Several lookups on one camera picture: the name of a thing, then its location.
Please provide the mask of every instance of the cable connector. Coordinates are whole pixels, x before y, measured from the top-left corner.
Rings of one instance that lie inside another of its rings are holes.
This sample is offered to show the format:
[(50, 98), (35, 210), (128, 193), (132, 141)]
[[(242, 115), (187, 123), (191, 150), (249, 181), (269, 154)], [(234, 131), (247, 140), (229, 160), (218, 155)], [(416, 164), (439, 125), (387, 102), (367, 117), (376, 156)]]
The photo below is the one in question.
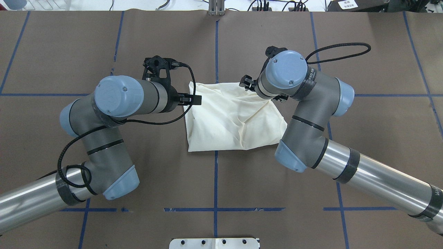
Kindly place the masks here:
[(173, 61), (171, 63), (171, 66), (176, 66), (176, 67), (182, 67), (185, 66), (184, 63), (178, 62), (178, 61)]

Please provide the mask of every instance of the black tape band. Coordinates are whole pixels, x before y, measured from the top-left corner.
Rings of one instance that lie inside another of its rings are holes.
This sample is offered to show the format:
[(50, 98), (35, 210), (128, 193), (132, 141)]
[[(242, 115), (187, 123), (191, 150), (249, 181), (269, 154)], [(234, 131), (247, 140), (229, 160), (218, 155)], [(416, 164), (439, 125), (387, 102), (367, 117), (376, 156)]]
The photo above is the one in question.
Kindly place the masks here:
[(154, 109), (152, 109), (152, 111), (154, 111), (155, 109), (157, 109), (157, 106), (159, 106), (159, 103), (160, 103), (160, 93), (159, 93), (159, 90), (157, 89), (157, 87), (154, 85), (154, 83), (151, 82), (151, 84), (154, 86), (155, 90), (157, 91), (157, 104), (155, 105)]
[[(88, 182), (88, 178), (86, 177), (86, 173), (85, 173), (85, 171), (84, 171), (83, 169), (81, 169), (81, 171), (82, 171), (82, 179), (83, 179), (83, 181), (84, 181), (85, 183)], [(88, 185), (86, 186), (86, 189), (89, 190), (89, 192), (90, 192), (91, 194), (93, 194), (93, 195), (98, 195), (94, 190), (92, 190), (90, 184), (88, 184)]]
[(443, 206), (443, 192), (441, 189), (429, 184), (431, 186), (431, 200), (429, 205), (425, 208), (423, 212), (417, 215), (410, 215), (412, 218), (417, 218), (423, 222), (431, 221), (439, 212)]
[(322, 153), (320, 153), (319, 158), (315, 162), (314, 166), (312, 166), (311, 168), (315, 169), (319, 165), (319, 163), (323, 159), (323, 156), (325, 155), (326, 149), (328, 148), (328, 144), (329, 144), (329, 139), (326, 138), (325, 145), (323, 145)]
[(314, 81), (315, 77), (317, 77), (317, 71), (312, 67), (308, 67), (305, 79), (303, 80), (295, 94), (291, 96), (291, 98), (294, 98), (297, 101), (301, 101), (306, 98), (306, 96), (311, 93), (315, 84), (317, 84), (317, 82)]
[[(67, 166), (66, 168), (62, 168), (63, 174), (66, 174), (68, 168), (69, 166)], [(60, 195), (62, 200), (69, 206), (75, 206), (81, 202), (84, 202), (78, 199), (77, 196), (75, 196), (74, 193), (71, 192), (71, 190), (69, 189), (69, 185), (60, 178), (59, 174), (55, 174), (55, 185), (57, 187), (58, 194)]]
[(305, 123), (305, 124), (307, 124), (307, 125), (310, 125), (310, 126), (312, 126), (312, 127), (314, 127), (314, 128), (317, 128), (317, 129), (319, 129), (319, 130), (322, 131), (322, 132), (325, 131), (325, 129), (324, 129), (323, 127), (321, 127), (320, 125), (315, 124), (315, 123), (312, 123), (311, 121), (308, 121), (308, 120), (306, 120), (306, 119), (304, 119), (304, 118), (301, 118), (301, 117), (299, 117), (299, 116), (294, 115), (294, 116), (292, 116), (292, 118), (295, 119), (295, 120), (298, 120), (298, 121), (300, 121), (300, 122), (302, 122), (302, 123)]
[(311, 93), (312, 89), (314, 89), (315, 84), (317, 84), (317, 82), (312, 80), (304, 81), (297, 92), (294, 94), (294, 96), (291, 97), (297, 101), (302, 101)]
[(337, 178), (334, 178), (334, 180), (337, 180), (337, 182), (342, 184), (347, 183), (355, 175), (355, 172), (357, 172), (359, 163), (360, 152), (350, 148), (348, 163), (346, 164), (343, 172), (341, 172)]
[(114, 146), (114, 145), (121, 144), (121, 143), (124, 143), (123, 139), (120, 139), (120, 140), (114, 141), (114, 142), (112, 142), (112, 143), (105, 144), (105, 145), (102, 145), (102, 146), (97, 147), (97, 148), (95, 148), (95, 149), (92, 149), (92, 150), (88, 151), (87, 154), (88, 154), (88, 156), (89, 156), (89, 155), (91, 155), (91, 154), (94, 154), (94, 153), (96, 153), (96, 152), (102, 151), (102, 150), (104, 150), (104, 149), (107, 149), (107, 148), (109, 148), (109, 147), (112, 147), (112, 146)]

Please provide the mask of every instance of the white metal bracket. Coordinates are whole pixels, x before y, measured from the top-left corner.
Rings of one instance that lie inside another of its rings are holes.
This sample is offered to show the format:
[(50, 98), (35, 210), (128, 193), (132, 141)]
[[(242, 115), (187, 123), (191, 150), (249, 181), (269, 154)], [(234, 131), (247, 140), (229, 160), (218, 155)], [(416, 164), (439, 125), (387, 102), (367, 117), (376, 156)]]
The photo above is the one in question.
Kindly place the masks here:
[(223, 16), (225, 14), (225, 0), (208, 0), (210, 16)]
[(259, 238), (173, 239), (169, 249), (260, 249)]

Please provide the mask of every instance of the silver metal tube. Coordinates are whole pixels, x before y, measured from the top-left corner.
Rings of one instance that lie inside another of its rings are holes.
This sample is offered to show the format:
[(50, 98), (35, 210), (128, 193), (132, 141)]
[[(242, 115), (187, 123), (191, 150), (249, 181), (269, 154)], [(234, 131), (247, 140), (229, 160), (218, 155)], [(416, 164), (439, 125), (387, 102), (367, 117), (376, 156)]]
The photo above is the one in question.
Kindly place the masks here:
[(341, 183), (385, 201), (389, 205), (426, 222), (429, 229), (443, 234), (443, 209), (434, 217), (424, 216), (431, 206), (432, 196), (440, 189), (419, 179), (362, 155), (341, 144), (329, 141), (322, 160), (316, 167)]
[(428, 183), (365, 155), (360, 155), (357, 172), (347, 184), (411, 215), (423, 212), (432, 195)]
[[(71, 182), (84, 184), (79, 169), (69, 169), (66, 176)], [(86, 188), (70, 189), (81, 200), (93, 196)], [(0, 196), (0, 234), (67, 206), (58, 194), (55, 174), (16, 188)]]
[(349, 154), (348, 147), (329, 140), (325, 154), (315, 169), (335, 179), (345, 169)]
[[(323, 159), (316, 169), (335, 179), (345, 169), (349, 156), (348, 147), (330, 140)], [(423, 212), (432, 194), (428, 183), (362, 154), (360, 154), (357, 171), (346, 184), (373, 195), (410, 215)]]

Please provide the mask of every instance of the white sticker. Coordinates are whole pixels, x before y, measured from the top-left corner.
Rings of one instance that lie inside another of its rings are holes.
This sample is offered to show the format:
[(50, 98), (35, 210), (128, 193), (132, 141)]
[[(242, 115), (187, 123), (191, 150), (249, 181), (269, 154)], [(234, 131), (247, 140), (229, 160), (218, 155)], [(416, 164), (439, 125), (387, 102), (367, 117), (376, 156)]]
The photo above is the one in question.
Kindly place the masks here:
[(342, 9), (358, 8), (358, 5), (354, 0), (341, 1), (341, 2), (338, 2), (338, 4), (340, 5), (340, 8), (342, 8)]

